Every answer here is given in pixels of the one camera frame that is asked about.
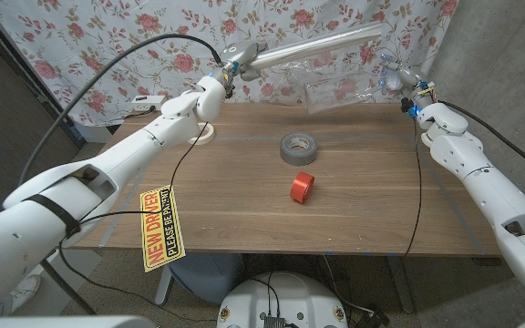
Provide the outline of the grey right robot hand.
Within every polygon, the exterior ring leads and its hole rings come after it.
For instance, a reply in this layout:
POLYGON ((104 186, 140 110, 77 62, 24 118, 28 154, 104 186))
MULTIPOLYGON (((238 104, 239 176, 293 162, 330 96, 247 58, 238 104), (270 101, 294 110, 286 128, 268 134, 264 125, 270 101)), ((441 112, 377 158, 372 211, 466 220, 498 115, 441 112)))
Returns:
POLYGON ((382 54, 380 56, 384 86, 388 90, 398 91, 408 98, 417 108, 425 108, 435 102, 434 83, 417 67, 410 66, 400 59, 382 54))

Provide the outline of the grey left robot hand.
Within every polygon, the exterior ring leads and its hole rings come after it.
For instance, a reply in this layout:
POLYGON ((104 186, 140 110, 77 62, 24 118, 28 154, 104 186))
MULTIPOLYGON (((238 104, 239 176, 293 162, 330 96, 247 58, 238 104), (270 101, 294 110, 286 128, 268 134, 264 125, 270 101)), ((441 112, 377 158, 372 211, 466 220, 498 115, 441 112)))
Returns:
POLYGON ((266 42, 240 41, 226 46, 220 53, 223 69, 230 81, 240 77, 243 81, 253 81, 261 76, 258 69, 251 68, 252 61, 266 50, 266 42))

